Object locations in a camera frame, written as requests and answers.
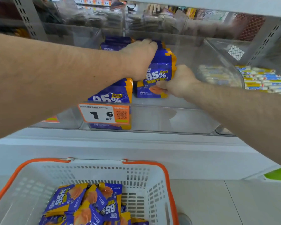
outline tile grout line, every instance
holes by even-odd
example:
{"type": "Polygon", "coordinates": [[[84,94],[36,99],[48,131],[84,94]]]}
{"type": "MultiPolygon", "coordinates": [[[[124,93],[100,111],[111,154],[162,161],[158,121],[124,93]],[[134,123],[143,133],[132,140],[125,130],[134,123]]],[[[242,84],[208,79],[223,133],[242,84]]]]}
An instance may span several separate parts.
{"type": "Polygon", "coordinates": [[[228,190],[228,192],[229,192],[229,194],[230,194],[231,200],[232,200],[232,202],[233,202],[233,204],[234,204],[234,207],[235,207],[235,209],[236,209],[236,212],[237,212],[237,214],[238,214],[238,217],[239,217],[239,219],[240,219],[240,222],[242,223],[242,219],[240,218],[240,215],[239,215],[238,210],[237,210],[237,208],[236,208],[236,205],[235,205],[235,203],[234,203],[234,201],[233,201],[233,198],[232,198],[232,196],[231,196],[231,193],[230,193],[230,191],[229,191],[229,188],[228,188],[228,186],[227,186],[227,183],[226,183],[225,180],[224,180],[224,182],[225,182],[225,185],[226,185],[226,187],[227,187],[227,190],[228,190]]]}

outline person's left arm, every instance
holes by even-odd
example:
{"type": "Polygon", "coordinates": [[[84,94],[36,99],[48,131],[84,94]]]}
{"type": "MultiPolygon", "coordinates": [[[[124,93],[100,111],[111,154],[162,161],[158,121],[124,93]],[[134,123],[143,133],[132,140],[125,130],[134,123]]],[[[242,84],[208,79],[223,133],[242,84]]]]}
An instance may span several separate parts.
{"type": "Polygon", "coordinates": [[[0,138],[83,102],[114,82],[146,78],[157,44],[103,51],[0,34],[0,138]]]}

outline person's left hand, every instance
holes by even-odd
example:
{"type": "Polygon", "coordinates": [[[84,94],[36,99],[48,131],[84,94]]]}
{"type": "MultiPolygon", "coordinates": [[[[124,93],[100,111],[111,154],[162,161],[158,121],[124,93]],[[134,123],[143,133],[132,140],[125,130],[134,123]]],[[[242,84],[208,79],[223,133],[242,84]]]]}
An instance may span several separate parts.
{"type": "Polygon", "coordinates": [[[124,72],[127,75],[125,77],[131,77],[135,81],[145,79],[156,50],[157,43],[150,39],[135,41],[120,50],[122,63],[126,65],[124,72]]]}

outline hand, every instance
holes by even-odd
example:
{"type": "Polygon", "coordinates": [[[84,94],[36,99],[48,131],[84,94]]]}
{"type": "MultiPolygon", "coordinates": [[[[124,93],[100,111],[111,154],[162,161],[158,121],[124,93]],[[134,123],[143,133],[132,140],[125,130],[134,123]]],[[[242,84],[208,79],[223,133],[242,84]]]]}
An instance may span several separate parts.
{"type": "Polygon", "coordinates": [[[156,50],[157,43],[150,39],[136,41],[120,50],[123,63],[126,65],[125,77],[131,77],[135,81],[145,79],[156,50]]]}
{"type": "Polygon", "coordinates": [[[174,78],[170,81],[158,81],[156,86],[164,89],[165,93],[172,94],[179,98],[184,98],[187,94],[187,88],[194,84],[200,84],[194,73],[186,65],[177,65],[174,78]]]}

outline white shopping basket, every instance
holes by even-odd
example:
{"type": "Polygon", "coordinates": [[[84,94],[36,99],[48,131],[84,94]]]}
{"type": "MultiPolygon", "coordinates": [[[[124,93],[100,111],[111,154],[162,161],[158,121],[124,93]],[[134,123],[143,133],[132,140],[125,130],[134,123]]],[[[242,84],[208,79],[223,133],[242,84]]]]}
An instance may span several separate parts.
{"type": "Polygon", "coordinates": [[[160,163],[127,160],[33,159],[21,164],[0,192],[0,225],[37,225],[60,185],[123,185],[131,217],[150,225],[179,225],[168,172],[160,163]]]}

